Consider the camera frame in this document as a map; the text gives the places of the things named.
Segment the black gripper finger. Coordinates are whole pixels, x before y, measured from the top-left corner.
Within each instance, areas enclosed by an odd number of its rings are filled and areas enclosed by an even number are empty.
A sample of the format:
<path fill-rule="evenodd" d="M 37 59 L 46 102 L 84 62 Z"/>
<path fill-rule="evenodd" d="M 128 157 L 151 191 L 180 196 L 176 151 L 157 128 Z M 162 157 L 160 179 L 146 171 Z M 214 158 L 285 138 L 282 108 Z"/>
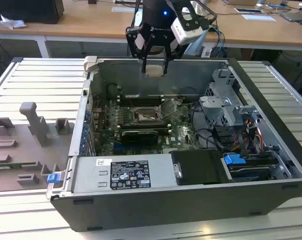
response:
<path fill-rule="evenodd" d="M 141 72 L 146 72 L 147 57 L 154 42 L 152 26 L 142 23 L 140 26 L 129 26 L 125 29 L 126 40 L 133 58 L 142 60 Z"/>
<path fill-rule="evenodd" d="M 185 45 L 180 45 L 176 39 L 171 43 L 167 43 L 164 46 L 164 62 L 163 62 L 163 74 L 168 71 L 169 62 L 175 59 L 180 59 L 186 50 Z"/>

